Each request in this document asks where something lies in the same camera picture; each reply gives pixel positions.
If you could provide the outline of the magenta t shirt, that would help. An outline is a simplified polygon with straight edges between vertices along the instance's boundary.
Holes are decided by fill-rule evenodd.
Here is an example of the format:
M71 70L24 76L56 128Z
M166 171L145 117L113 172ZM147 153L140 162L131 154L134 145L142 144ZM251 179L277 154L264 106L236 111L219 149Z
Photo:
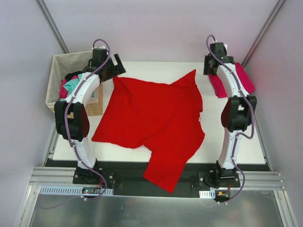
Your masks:
M242 85L246 89L246 91L248 93L253 93L255 91L255 87L252 84L251 80L249 79L244 68L241 66L241 64L239 62L235 63L235 68L236 68L237 75L238 75ZM226 94L226 91L223 87L223 83L220 80L220 78L217 75L212 75L212 74L209 74L208 76L209 76L210 82L214 88L215 95L218 98L226 98L227 94Z

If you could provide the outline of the wicker basket with cloth liner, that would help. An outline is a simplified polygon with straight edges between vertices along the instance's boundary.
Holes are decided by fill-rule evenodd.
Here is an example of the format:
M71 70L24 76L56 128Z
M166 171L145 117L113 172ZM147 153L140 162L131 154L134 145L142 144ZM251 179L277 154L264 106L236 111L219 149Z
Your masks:
M92 50L53 56L45 100L52 112L56 101L63 101L75 90L91 58ZM85 109L88 116L103 114L102 85L94 90Z

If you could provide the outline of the red t shirt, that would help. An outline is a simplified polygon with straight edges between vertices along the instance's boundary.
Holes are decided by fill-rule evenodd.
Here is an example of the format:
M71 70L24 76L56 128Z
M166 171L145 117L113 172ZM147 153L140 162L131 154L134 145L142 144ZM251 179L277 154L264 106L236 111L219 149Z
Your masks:
M195 77L195 70L171 84L114 77L113 93L92 140L146 147L151 158L144 178L172 193L205 138Z

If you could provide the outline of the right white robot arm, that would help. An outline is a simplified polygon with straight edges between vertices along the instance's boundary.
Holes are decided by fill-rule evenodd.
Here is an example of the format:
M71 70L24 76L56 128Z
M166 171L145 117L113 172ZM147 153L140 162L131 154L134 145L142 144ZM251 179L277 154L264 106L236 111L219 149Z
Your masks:
M237 178L237 154L242 137L252 139L244 132L254 126L254 112L257 104L255 96L251 96L244 88L236 72L233 57L227 55L224 43L208 44L209 54L205 56L204 74L214 74L221 80L228 100L221 114L224 128L224 139L221 154L212 172L207 174L203 182L210 187L219 188Z

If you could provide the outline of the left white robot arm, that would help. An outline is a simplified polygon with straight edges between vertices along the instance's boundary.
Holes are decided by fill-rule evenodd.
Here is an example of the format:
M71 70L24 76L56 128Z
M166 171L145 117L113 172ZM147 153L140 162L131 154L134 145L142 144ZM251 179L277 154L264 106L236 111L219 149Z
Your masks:
M110 50L95 48L75 89L65 100L56 101L54 105L56 130L74 150L78 167L86 169L83 177L90 184L99 181L100 172L94 169L96 158L89 145L90 124L85 107L102 82L124 73L126 70L119 54L115 53L112 59Z

